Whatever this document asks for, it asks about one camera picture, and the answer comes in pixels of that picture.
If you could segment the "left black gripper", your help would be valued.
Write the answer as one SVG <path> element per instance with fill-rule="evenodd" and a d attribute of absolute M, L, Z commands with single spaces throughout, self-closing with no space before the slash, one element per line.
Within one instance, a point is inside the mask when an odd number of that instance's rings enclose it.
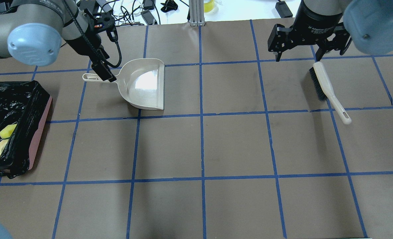
<path fill-rule="evenodd" d="M 88 9 L 65 9 L 63 39 L 79 55 L 88 56 L 91 68 L 101 80 L 117 80 L 108 65 L 110 56 L 102 46 L 99 33 L 106 32 L 110 41 L 117 44 L 116 19 L 111 12 L 89 12 Z"/>

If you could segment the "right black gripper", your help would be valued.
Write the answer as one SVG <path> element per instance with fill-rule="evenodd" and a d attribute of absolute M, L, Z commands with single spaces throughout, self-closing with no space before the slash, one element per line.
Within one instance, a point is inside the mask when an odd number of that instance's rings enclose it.
<path fill-rule="evenodd" d="M 350 0 L 301 0 L 292 26 L 275 24 L 268 39 L 268 51 L 280 62 L 282 53 L 300 45 L 318 45 L 315 61 L 332 50 L 343 55 L 352 39 L 341 18 Z"/>

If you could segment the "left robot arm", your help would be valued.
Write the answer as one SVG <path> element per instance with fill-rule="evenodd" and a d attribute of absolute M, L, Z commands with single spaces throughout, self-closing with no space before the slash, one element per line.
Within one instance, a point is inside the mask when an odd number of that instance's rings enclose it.
<path fill-rule="evenodd" d="M 0 12 L 0 130 L 17 124 L 0 160 L 0 182 L 36 164 L 53 98 L 34 77 L 57 60 L 62 44 L 79 56 L 65 70 L 85 67 L 86 56 L 98 76 L 114 79 L 95 23 L 74 0 L 12 0 Z M 0 238 L 10 237 L 0 224 Z"/>

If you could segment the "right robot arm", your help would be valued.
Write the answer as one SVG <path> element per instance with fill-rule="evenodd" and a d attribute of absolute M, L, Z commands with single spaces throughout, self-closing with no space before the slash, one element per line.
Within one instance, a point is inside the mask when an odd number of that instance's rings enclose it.
<path fill-rule="evenodd" d="M 275 24 L 269 52 L 280 61 L 286 50 L 317 45 L 317 61 L 332 50 L 345 54 L 350 44 L 368 55 L 393 51 L 393 0 L 302 0 L 292 26 Z"/>

